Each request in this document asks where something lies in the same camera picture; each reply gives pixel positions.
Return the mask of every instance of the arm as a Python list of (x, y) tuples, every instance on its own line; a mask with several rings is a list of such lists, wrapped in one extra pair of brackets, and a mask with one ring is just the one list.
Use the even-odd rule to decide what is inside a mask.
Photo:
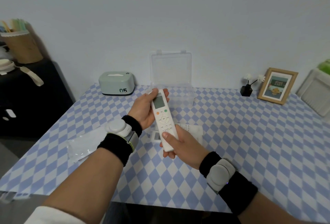
[[(166, 97), (169, 94), (167, 89), (164, 89), (164, 93)], [(158, 90), (154, 89), (152, 93), (140, 96), (128, 113), (137, 122), (140, 134), (155, 120), (151, 101), (157, 94)], [(100, 223), (125, 164), (109, 150), (98, 148), (51, 193), (43, 206), (59, 209), (87, 224)]]
[[(175, 158), (177, 155), (184, 163), (190, 165), (192, 168), (200, 169), (201, 163), (204, 158), (210, 153), (210, 151), (206, 150), (198, 141), (186, 130), (182, 129), (180, 126), (176, 125), (177, 133), (179, 136), (179, 140), (177, 140), (174, 136), (163, 133), (163, 138), (174, 148), (174, 151), (165, 152), (163, 153), (164, 157), (171, 157), (172, 159)], [(285, 210), (281, 209), (275, 203), (267, 199), (261, 193), (257, 192), (254, 197), (247, 205), (245, 210), (243, 210), (239, 215), (238, 218), (242, 224), (261, 224), (261, 223), (302, 223), (299, 220), (292, 217), (288, 214)], [(240, 198), (238, 196), (228, 197), (231, 201), (225, 202), (230, 206), (233, 206), (233, 199), (237, 199), (237, 205), (239, 204)]]

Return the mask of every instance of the clear plastic box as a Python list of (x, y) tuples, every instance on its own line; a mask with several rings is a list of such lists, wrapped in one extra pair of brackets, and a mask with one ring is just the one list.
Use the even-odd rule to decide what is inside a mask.
[(195, 92), (191, 85), (191, 53), (162, 53), (150, 55), (151, 88), (168, 88), (169, 107), (192, 108)]

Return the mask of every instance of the framed picture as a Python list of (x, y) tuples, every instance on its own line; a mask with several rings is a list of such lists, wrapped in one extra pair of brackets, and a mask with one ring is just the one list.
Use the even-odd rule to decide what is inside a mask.
[(269, 68), (258, 99), (283, 105), (287, 100), (297, 75), (297, 72)]

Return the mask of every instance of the kraft paper container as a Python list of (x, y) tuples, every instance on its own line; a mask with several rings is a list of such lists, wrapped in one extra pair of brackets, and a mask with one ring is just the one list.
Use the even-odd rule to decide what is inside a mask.
[(27, 64), (43, 59), (29, 31), (0, 33), (18, 63)]

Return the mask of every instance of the white wall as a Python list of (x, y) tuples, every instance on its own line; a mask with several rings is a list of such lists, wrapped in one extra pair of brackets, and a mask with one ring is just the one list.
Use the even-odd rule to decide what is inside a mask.
[(308, 72), (330, 56), (330, 0), (0, 0), (24, 18), (76, 99), (102, 72), (150, 83), (149, 53), (192, 52), (195, 87), (240, 88), (268, 67)]

